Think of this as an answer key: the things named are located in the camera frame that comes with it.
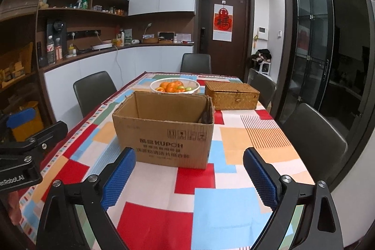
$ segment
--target cardboard box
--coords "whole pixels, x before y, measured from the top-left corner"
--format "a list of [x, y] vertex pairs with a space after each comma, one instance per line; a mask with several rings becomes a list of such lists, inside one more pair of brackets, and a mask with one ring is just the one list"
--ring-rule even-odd
[[136, 91], [112, 118], [121, 148], [133, 148], [137, 161], [206, 168], [214, 120], [210, 97]]

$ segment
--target white plastic basket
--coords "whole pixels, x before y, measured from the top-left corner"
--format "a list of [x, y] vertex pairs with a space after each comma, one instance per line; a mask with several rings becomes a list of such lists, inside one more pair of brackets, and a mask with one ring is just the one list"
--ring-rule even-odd
[[152, 82], [151, 85], [150, 85], [150, 88], [153, 92], [160, 93], [160, 91], [156, 91], [155, 89], [160, 87], [161, 83], [163, 83], [163, 82], [169, 83], [169, 82], [174, 82], [174, 81], [182, 82], [185, 88], [191, 87], [192, 90], [184, 92], [184, 93], [187, 93], [187, 94], [195, 93], [199, 89], [199, 83], [194, 81], [194, 80], [190, 80], [188, 78], [162, 78], [160, 80], [156, 80], [156, 81]]

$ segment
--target cardboard packaging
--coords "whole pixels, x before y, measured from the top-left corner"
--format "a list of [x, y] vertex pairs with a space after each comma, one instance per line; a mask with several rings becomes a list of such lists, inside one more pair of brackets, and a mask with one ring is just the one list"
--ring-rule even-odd
[[136, 91], [112, 118], [121, 148], [133, 148], [137, 161], [205, 169], [213, 113], [212, 100], [204, 95]]
[[206, 81], [204, 93], [216, 110], [256, 109], [259, 91], [245, 83]]

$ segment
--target power cord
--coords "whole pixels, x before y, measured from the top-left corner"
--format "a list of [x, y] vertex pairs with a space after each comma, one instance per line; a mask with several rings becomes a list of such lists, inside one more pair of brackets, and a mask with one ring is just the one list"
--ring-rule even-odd
[[[101, 41], [103, 43], [103, 41], [99, 37], [99, 33], [97, 32], [97, 30], [95, 30], [95, 34], [98, 37], [99, 41]], [[121, 73], [121, 82], [122, 82], [122, 86], [121, 87], [123, 87], [124, 86], [124, 79], [122, 78], [122, 69], [121, 69], [121, 66], [119, 64], [119, 61], [117, 60], [117, 56], [119, 55], [119, 50], [118, 50], [118, 48], [117, 48], [116, 45], [114, 47], [116, 48], [116, 63], [118, 65], [118, 67], [120, 69], [120, 73]]]

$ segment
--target yellow storage bin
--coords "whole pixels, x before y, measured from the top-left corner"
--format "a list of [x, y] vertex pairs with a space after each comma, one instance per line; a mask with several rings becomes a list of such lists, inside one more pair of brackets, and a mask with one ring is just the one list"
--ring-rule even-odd
[[38, 102], [30, 101], [22, 105], [19, 110], [24, 110], [25, 108], [33, 108], [36, 111], [35, 118], [28, 121], [16, 128], [12, 129], [13, 136], [16, 141], [25, 141], [25, 139], [44, 128], [41, 114], [39, 113]]

